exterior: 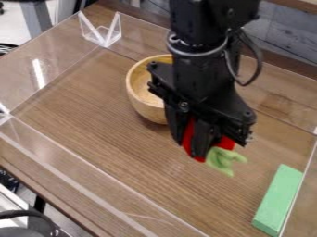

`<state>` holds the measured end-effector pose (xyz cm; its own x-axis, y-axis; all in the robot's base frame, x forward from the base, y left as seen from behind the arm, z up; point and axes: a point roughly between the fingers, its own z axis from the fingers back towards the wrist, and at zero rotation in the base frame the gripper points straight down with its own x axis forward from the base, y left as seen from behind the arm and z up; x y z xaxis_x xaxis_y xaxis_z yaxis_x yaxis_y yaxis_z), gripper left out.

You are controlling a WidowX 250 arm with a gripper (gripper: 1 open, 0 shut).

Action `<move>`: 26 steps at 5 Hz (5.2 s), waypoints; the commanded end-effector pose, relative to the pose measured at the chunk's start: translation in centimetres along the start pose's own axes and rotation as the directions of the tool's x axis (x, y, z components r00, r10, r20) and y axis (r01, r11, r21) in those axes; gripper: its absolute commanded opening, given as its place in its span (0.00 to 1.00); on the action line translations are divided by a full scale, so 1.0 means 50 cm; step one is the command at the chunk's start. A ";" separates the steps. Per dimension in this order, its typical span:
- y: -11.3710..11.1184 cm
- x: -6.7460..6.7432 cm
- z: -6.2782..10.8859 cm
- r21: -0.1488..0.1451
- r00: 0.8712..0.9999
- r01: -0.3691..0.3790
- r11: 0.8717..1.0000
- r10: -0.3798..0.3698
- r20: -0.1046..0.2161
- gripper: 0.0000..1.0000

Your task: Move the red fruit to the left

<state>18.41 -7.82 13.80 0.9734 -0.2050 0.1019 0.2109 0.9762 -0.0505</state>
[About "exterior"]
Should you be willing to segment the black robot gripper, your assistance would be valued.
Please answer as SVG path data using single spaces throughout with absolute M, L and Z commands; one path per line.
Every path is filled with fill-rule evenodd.
M 173 53 L 173 63 L 151 61 L 148 91 L 163 101 L 170 133 L 182 145 L 191 121 L 191 157 L 205 157 L 226 136 L 238 145 L 247 144 L 257 115 L 242 100 L 237 87 L 241 59 L 223 50 L 207 56 Z

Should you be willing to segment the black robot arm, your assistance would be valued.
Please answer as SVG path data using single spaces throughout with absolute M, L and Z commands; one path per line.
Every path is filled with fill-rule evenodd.
M 257 114 L 237 88 L 262 71 L 262 53 L 243 26 L 261 0 L 170 0 L 170 63 L 147 64 L 148 91 L 163 101 L 170 133 L 189 156 L 205 160 L 229 140 L 245 146 Z

